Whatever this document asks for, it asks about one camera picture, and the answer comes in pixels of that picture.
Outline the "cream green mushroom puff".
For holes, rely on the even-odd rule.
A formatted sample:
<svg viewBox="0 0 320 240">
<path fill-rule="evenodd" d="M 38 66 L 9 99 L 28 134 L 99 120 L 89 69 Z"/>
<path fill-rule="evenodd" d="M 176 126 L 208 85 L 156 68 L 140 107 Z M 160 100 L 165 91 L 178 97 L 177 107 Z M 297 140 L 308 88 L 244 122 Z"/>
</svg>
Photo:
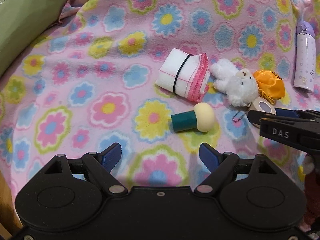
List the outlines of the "cream green mushroom puff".
<svg viewBox="0 0 320 240">
<path fill-rule="evenodd" d="M 191 111 L 171 115 L 171 121 L 174 132 L 197 129 L 205 133 L 213 129 L 215 113 L 209 104 L 200 102 Z"/>
</svg>

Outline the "orange satin drawstring pouch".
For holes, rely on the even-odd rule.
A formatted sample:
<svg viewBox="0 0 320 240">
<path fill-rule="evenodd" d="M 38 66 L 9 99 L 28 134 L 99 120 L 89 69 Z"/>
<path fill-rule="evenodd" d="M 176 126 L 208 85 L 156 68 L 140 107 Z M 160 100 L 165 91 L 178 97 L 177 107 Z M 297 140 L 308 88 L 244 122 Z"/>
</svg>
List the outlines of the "orange satin drawstring pouch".
<svg viewBox="0 0 320 240">
<path fill-rule="evenodd" d="M 257 70 L 253 77 L 257 82 L 260 97 L 270 104 L 274 105 L 285 96 L 284 82 L 277 73 L 271 70 Z"/>
</svg>

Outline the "white teddy bear keychain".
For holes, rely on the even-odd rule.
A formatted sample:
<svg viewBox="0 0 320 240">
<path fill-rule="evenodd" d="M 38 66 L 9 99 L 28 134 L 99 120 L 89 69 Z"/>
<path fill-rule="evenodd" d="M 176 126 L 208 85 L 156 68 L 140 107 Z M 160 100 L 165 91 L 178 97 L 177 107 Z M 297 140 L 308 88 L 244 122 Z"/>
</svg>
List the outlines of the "white teddy bear keychain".
<svg viewBox="0 0 320 240">
<path fill-rule="evenodd" d="M 258 85 L 251 72 L 239 70 L 228 59 L 219 59 L 209 68 L 215 78 L 214 88 L 227 96 L 233 107 L 245 107 L 259 97 Z"/>
</svg>

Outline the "white pink cloth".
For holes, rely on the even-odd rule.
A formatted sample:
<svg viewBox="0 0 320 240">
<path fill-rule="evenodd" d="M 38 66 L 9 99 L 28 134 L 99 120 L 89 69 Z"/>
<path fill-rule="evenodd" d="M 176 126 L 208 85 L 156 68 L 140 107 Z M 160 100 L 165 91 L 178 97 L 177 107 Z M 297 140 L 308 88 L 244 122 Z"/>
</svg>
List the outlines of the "white pink cloth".
<svg viewBox="0 0 320 240">
<path fill-rule="evenodd" d="M 207 54 L 187 54 L 172 49 L 158 70 L 156 85 L 190 102 L 199 103 L 207 93 L 210 77 Z"/>
</svg>

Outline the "beige tape roll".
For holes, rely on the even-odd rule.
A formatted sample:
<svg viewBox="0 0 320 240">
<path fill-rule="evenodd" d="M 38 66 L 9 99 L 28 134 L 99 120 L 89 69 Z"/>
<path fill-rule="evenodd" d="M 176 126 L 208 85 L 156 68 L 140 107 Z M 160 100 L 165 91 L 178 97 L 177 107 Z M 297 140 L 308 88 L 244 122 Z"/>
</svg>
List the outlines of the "beige tape roll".
<svg viewBox="0 0 320 240">
<path fill-rule="evenodd" d="M 247 118 L 253 126 L 259 128 L 260 117 L 264 114 L 276 115 L 276 110 L 267 100 L 258 97 L 249 106 Z"/>
</svg>

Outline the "purple thermos bottle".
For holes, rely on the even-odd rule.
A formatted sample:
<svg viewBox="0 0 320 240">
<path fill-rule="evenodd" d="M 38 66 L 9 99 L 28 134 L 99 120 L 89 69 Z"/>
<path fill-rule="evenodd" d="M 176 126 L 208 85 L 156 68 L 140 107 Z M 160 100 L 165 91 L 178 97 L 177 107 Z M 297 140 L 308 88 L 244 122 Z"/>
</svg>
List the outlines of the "purple thermos bottle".
<svg viewBox="0 0 320 240">
<path fill-rule="evenodd" d="M 312 25 L 300 21 L 296 27 L 296 67 L 293 86 L 313 93 L 316 64 L 316 41 Z"/>
</svg>

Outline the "pink floral fleece blanket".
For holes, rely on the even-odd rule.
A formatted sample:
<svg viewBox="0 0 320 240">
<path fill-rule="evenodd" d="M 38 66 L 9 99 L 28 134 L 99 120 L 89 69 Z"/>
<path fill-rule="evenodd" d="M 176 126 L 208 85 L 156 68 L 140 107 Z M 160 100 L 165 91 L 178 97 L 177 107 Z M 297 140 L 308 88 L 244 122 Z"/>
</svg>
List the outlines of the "pink floral fleece blanket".
<svg viewBox="0 0 320 240">
<path fill-rule="evenodd" d="M 299 187 L 304 154 L 259 135 L 210 87 L 211 131 L 172 131 L 170 116 L 193 104 L 156 86 L 174 48 L 250 71 L 272 70 L 286 94 L 277 106 L 319 110 L 315 91 L 292 87 L 299 19 L 319 31 L 319 0 L 73 0 L 61 24 L 38 37 L 1 79 L 1 173 L 12 195 L 56 154 L 79 158 L 114 142 L 112 174 L 126 186 L 196 186 L 208 176 L 207 142 L 243 158 L 267 155 Z"/>
</svg>

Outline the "green pillow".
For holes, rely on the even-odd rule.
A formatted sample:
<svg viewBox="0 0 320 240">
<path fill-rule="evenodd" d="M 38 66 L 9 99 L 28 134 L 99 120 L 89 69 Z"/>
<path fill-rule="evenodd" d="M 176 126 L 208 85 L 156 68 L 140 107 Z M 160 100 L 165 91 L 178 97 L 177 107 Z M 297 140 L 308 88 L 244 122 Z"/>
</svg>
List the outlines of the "green pillow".
<svg viewBox="0 0 320 240">
<path fill-rule="evenodd" d="M 55 23 L 68 0 L 1 0 L 1 74 Z"/>
</svg>

